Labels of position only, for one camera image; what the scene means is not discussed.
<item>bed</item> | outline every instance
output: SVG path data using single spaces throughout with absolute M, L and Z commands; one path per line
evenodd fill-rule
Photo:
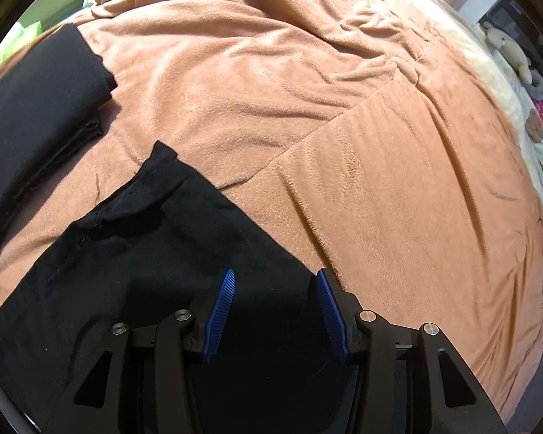
M 543 168 L 528 95 L 452 8 L 97 0 L 72 21 L 119 86 L 14 221 L 0 306 L 161 140 L 365 308 L 439 324 L 512 416 L 543 349 Z

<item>screw head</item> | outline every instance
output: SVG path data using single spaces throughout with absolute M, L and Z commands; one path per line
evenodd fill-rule
M 126 323 L 114 324 L 110 330 L 114 335 L 122 335 L 125 331 L 127 331 L 127 324 Z
M 178 321 L 185 321 L 189 318 L 191 318 L 191 312 L 187 309 L 181 309 L 175 312 L 175 319 Z
M 362 310 L 360 312 L 360 320 L 372 323 L 376 319 L 376 314 L 372 310 Z
M 435 336 L 435 335 L 438 334 L 439 329 L 438 329 L 438 326 L 435 325 L 434 323 L 426 323 L 426 324 L 424 325 L 424 332 L 425 332 L 427 335 Z

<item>orange blanket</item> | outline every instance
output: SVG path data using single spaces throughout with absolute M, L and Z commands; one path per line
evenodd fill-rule
M 98 1 L 76 23 L 119 84 L 107 132 L 16 219 L 0 304 L 159 139 L 365 308 L 439 324 L 508 419 L 543 346 L 543 209 L 434 25 L 384 0 Z

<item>black cloth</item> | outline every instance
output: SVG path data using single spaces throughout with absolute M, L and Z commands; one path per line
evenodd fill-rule
M 74 25 L 33 47 L 0 81 L 0 245 L 17 206 L 87 142 L 113 75 Z
M 219 352 L 191 371 L 204 432 L 345 427 L 354 370 L 332 356 L 313 274 L 161 143 L 1 307 L 2 387 L 44 426 L 114 323 L 158 323 L 228 268 L 236 294 Z

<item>folded black clothing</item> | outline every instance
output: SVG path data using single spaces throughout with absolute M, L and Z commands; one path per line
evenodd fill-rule
M 161 143 L 3 304 L 0 384 L 44 427 L 114 323 L 159 323 L 229 268 L 236 291 L 218 353 L 191 369 L 203 431 L 344 429 L 354 369 L 332 356 L 313 274 Z
M 39 43 L 0 81 L 0 245 L 25 196 L 102 135 L 113 75 L 74 25 Z

